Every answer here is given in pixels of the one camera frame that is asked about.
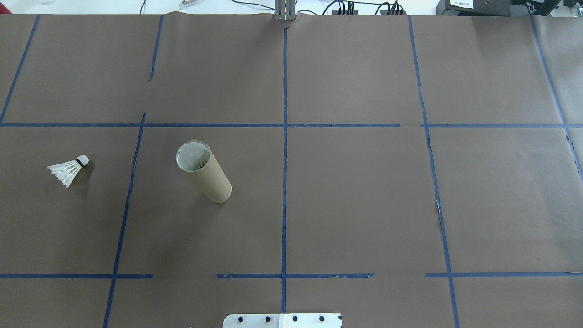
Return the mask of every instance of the shuttlecock tube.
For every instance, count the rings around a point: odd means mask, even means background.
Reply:
[[[212,202],[222,203],[231,197],[233,186],[204,142],[185,142],[176,152],[176,164]]]

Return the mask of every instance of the grid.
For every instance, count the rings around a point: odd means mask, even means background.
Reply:
[[[160,35],[162,30],[162,23],[163,23],[164,15],[160,16],[159,20],[159,27],[157,32],[156,38],[156,46],[154,48],[154,54],[152,58],[152,68],[150,72],[150,80],[154,78],[154,68],[156,65],[156,56],[157,50],[160,41]],[[453,318],[454,318],[454,325],[455,327],[460,327],[459,317],[458,317],[458,307],[456,302],[455,296],[455,288],[454,288],[454,278],[492,278],[492,277],[583,277],[581,273],[567,273],[567,272],[483,272],[483,273],[456,273],[452,272],[451,263],[449,259],[449,250],[448,250],[448,243],[447,243],[447,234],[446,234],[446,227],[444,223],[444,216],[442,213],[442,206],[441,206],[441,198],[440,198],[440,191],[438,186],[438,179],[436,173],[436,164],[434,161],[434,152],[431,146],[431,135],[430,130],[433,128],[562,128],[566,134],[571,153],[573,155],[573,160],[575,166],[578,171],[578,175],[583,183],[583,170],[581,169],[581,162],[579,160],[578,154],[575,150],[575,146],[573,144],[573,139],[571,138],[571,134],[569,128],[581,128],[583,124],[567,124],[563,109],[561,108],[561,104],[556,94],[555,87],[553,85],[553,81],[549,74],[549,70],[546,65],[545,57],[542,53],[542,49],[539,43],[539,37],[537,34],[535,22],[532,17],[531,19],[531,26],[532,31],[534,34],[534,38],[536,41],[536,48],[538,49],[538,54],[540,56],[540,60],[546,74],[546,78],[552,90],[553,100],[556,104],[557,110],[559,112],[559,116],[561,119],[561,124],[431,124],[427,118],[426,112],[426,105],[423,99],[423,92],[422,92],[422,79],[419,70],[419,63],[417,60],[417,50],[415,46],[415,36],[413,34],[413,22],[411,17],[408,17],[409,23],[409,33],[411,39],[411,46],[413,51],[413,61],[415,64],[416,70],[416,80],[418,85],[419,91],[419,100],[420,105],[422,108],[422,115],[423,115],[423,124],[420,128],[424,129],[424,133],[426,136],[427,142],[427,152],[429,156],[429,162],[431,167],[431,175],[433,178],[433,188],[436,196],[436,203],[437,203],[437,210],[438,210],[438,217],[440,220],[441,226],[441,239],[442,239],[442,247],[444,253],[444,260],[446,266],[445,273],[427,273],[426,278],[446,278],[448,280],[449,285],[449,294],[451,298],[451,306],[453,311]],[[216,279],[218,280],[225,280],[225,279],[277,279],[281,280],[281,310],[282,313],[286,312],[286,281],[287,279],[330,279],[330,278],[352,278],[352,279],[367,279],[374,276],[374,273],[326,273],[326,274],[316,274],[316,273],[302,273],[302,274],[290,274],[287,273],[287,214],[286,214],[286,207],[287,207],[287,146],[288,146],[288,130],[289,128],[399,128],[401,127],[400,124],[289,124],[287,120],[287,35],[288,35],[288,28],[283,30],[283,124],[222,124],[222,123],[215,123],[215,124],[205,124],[205,123],[146,123],[146,113],[143,115],[140,123],[3,123],[4,116],[9,109],[9,102],[12,97],[12,93],[14,88],[17,85],[17,80],[21,71],[21,68],[25,62],[26,54],[29,50],[31,42],[33,41],[34,33],[36,31],[37,25],[40,20],[40,15],[37,15],[36,20],[34,22],[33,28],[30,33],[30,37],[26,44],[26,48],[24,49],[24,53],[20,60],[18,69],[16,71],[15,77],[13,79],[12,85],[10,87],[10,91],[6,97],[6,102],[4,104],[2,114],[0,115],[0,127],[134,127],[139,128],[139,133],[136,142],[135,154],[134,154],[134,161],[132,165],[129,186],[127,191],[127,197],[125,200],[125,208],[124,208],[124,215],[121,222],[121,229],[120,235],[118,239],[118,246],[117,252],[115,256],[115,262],[113,267],[113,272],[111,274],[0,274],[0,278],[36,278],[36,279],[105,279],[110,280],[110,292],[108,295],[107,300],[107,307],[106,313],[104,315],[104,323],[103,327],[108,326],[109,316],[111,312],[111,306],[114,300],[114,292],[115,292],[115,283],[117,279],[139,279],[139,280],[148,280],[153,279],[154,274],[118,274],[118,268],[120,263],[121,251],[124,241],[125,235],[125,227],[127,224],[128,219],[128,212],[129,212],[129,205],[132,195],[132,190],[134,187],[134,177],[135,177],[135,169],[136,164],[139,157],[139,150],[141,146],[141,140],[143,131],[145,128],[152,128],[152,127],[237,127],[237,128],[245,128],[245,127],[252,127],[252,128],[282,128],[284,132],[284,143],[283,143],[283,186],[282,186],[282,201],[283,201],[283,208],[282,208],[282,272],[281,273],[264,273],[264,274],[248,274],[248,273],[227,273],[227,274],[217,274]]]

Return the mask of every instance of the white shuttlecock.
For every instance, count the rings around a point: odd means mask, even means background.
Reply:
[[[69,162],[65,162],[62,164],[47,166],[47,169],[51,170],[51,173],[54,174],[59,181],[62,181],[67,188],[73,182],[73,179],[79,173],[82,167],[89,163],[89,158],[85,155],[81,155],[74,160],[70,160]]]

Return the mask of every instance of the metal bracket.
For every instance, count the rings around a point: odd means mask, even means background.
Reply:
[[[263,315],[228,315],[223,328],[342,328],[337,313],[297,313]]]
[[[295,20],[296,0],[275,0],[275,20]]]

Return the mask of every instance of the blue tape line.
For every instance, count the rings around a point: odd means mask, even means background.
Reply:
[[[218,274],[217,279],[281,279],[281,273],[229,273]]]
[[[562,128],[561,124],[429,124],[430,128]]]
[[[282,313],[286,313],[287,271],[287,27],[283,30],[283,208],[282,208]]]
[[[576,272],[465,272],[465,273],[426,273],[426,278],[505,278],[505,277],[583,277]]]
[[[368,279],[374,273],[286,273],[286,279]],[[281,279],[279,273],[229,273],[218,274],[217,279]]]
[[[437,174],[435,168],[435,162],[433,160],[433,150],[431,148],[431,136],[429,134],[429,122],[427,121],[427,112],[425,109],[425,101],[423,100],[423,94],[421,92],[421,74],[419,72],[419,63],[417,60],[417,50],[415,47],[415,35],[413,34],[413,22],[411,20],[411,16],[407,16],[409,20],[409,34],[411,36],[411,48],[413,48],[413,60],[415,62],[415,73],[417,75],[417,87],[419,89],[419,101],[421,103],[421,108],[423,112],[423,124],[425,129],[425,139],[427,141],[427,151],[429,152],[429,162],[431,166],[431,175],[433,178],[433,189],[436,195],[436,203],[437,203],[437,212],[439,216],[439,221],[441,224],[441,242],[443,245],[443,254],[445,257],[445,267],[447,269],[447,273],[451,274],[451,264],[449,262],[449,250],[447,247],[447,236],[445,235],[445,223],[443,220],[443,213],[441,211],[441,198],[439,194],[439,187],[437,185]],[[451,299],[451,308],[454,314],[454,324],[456,328],[459,328],[459,316],[458,316],[458,307],[455,300],[455,291],[454,291],[454,279],[449,276],[449,297]]]
[[[283,124],[239,124],[239,123],[148,123],[148,128],[196,127],[196,128],[282,128]]]
[[[139,127],[136,123],[1,123],[0,127]]]
[[[111,274],[2,273],[0,279],[111,279]],[[118,279],[153,279],[153,274],[119,274]]]
[[[289,279],[368,279],[373,277],[374,273],[288,273]]]
[[[290,128],[400,128],[400,124],[289,124]]]
[[[283,128],[279,123],[146,123],[147,128],[198,127],[198,128]],[[0,127],[140,127],[138,123],[0,123]],[[288,124],[289,128],[399,128],[400,124]]]
[[[164,21],[164,15],[160,15],[160,23],[158,23],[158,35],[156,36],[156,45],[154,46],[154,56],[152,56],[152,70],[150,71],[150,79],[154,77],[154,68],[156,67],[156,57],[158,56],[158,45],[160,44],[160,34],[162,33],[162,22]]]
[[[146,121],[146,113],[142,116],[140,122],[140,131],[138,132],[138,141],[136,143],[136,151],[134,153],[134,163],[132,164],[132,173],[129,178],[128,195],[125,198],[124,218],[121,221],[120,238],[117,242],[117,252],[115,253],[115,262],[113,265],[113,273],[111,276],[110,293],[107,299],[107,307],[105,318],[103,319],[103,328],[107,328],[109,323],[109,315],[111,313],[111,304],[113,302],[113,294],[115,291],[115,281],[117,279],[117,270],[120,266],[121,248],[124,243],[125,225],[128,221],[129,201],[132,198],[132,190],[134,188],[134,177],[136,172],[136,163],[138,161],[138,153],[140,152],[140,144],[142,143],[142,134],[144,131],[144,122]]]
[[[4,107],[2,108],[2,114],[0,114],[0,123],[4,121],[4,115],[6,115],[6,110],[8,109],[8,104],[10,103],[10,99],[12,98],[12,92],[14,92],[14,88],[16,86],[16,81],[18,81],[18,76],[20,75],[20,70],[22,69],[22,65],[24,64],[24,59],[26,58],[26,54],[29,52],[30,43],[33,41],[34,32],[38,26],[38,20],[40,19],[40,15],[37,15],[36,19],[34,20],[33,29],[30,31],[29,40],[26,43],[26,47],[24,48],[24,52],[22,53],[22,57],[20,58],[20,63],[18,63],[18,68],[16,69],[16,74],[14,74],[14,79],[12,80],[12,85],[10,85],[10,90],[8,91],[8,95],[6,97],[6,101],[4,102]]]
[[[559,97],[557,97],[557,92],[554,88],[553,80],[550,78],[549,69],[546,64],[545,56],[543,55],[542,48],[540,47],[539,42],[539,35],[536,31],[535,20],[530,16],[531,19],[531,26],[532,26],[532,33],[535,36],[535,43],[536,49],[539,52],[540,61],[543,64],[543,69],[545,70],[545,74],[547,76],[547,80],[549,81],[549,86],[551,92],[553,94],[553,99],[555,104],[557,105],[557,111],[559,112],[559,116],[561,117],[561,123],[563,123],[563,128],[565,129],[565,135],[567,136],[569,146],[571,147],[571,153],[573,155],[573,159],[575,160],[575,166],[577,167],[577,171],[579,173],[579,178],[581,179],[581,183],[583,183],[583,170],[581,169],[581,162],[579,161],[579,157],[577,156],[577,151],[575,150],[575,146],[573,145],[573,138],[571,138],[571,133],[569,132],[569,128],[567,127],[567,121],[565,120],[565,115],[563,114],[563,108],[561,107],[561,103],[559,102]]]

